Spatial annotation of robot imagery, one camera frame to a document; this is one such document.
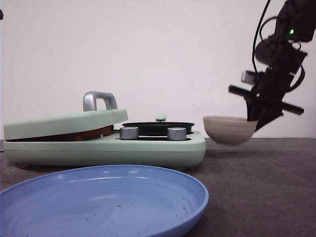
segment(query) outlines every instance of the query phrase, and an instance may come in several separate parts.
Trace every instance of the blue plate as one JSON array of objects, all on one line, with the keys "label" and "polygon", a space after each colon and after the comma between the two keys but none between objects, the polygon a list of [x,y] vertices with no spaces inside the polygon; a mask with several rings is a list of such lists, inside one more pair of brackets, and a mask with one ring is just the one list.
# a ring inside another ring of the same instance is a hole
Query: blue plate
[{"label": "blue plate", "polygon": [[208,192],[178,171],[105,165],[34,178],[0,200],[1,237],[177,237],[200,219]]}]

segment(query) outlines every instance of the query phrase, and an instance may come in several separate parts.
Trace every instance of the bowl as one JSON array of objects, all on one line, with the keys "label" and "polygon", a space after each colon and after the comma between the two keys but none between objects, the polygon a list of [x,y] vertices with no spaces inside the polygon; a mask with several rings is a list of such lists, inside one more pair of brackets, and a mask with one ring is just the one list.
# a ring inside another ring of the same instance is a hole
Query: bowl
[{"label": "bowl", "polygon": [[245,118],[205,116],[204,129],[216,143],[238,145],[251,138],[256,130],[257,121]]}]

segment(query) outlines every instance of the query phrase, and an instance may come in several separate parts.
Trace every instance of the gray table surface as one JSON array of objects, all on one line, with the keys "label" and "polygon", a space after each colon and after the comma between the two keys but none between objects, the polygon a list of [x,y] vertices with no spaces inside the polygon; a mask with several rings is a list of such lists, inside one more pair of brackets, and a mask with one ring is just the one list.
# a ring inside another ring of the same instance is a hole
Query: gray table surface
[{"label": "gray table surface", "polygon": [[[210,200],[185,237],[316,236],[316,139],[253,138],[239,146],[206,139],[201,164],[185,172]],[[71,167],[15,166],[1,153],[1,189]]]}]

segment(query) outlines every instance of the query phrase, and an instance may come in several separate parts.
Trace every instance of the lid handle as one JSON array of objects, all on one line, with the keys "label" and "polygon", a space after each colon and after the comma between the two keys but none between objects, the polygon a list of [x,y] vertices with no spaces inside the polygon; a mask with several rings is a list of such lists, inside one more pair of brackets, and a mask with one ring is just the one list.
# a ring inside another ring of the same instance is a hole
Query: lid handle
[{"label": "lid handle", "polygon": [[166,122],[167,115],[166,114],[157,114],[156,122]]},{"label": "lid handle", "polygon": [[97,99],[102,99],[107,110],[117,109],[117,102],[111,93],[90,91],[83,96],[83,111],[97,110]]}]

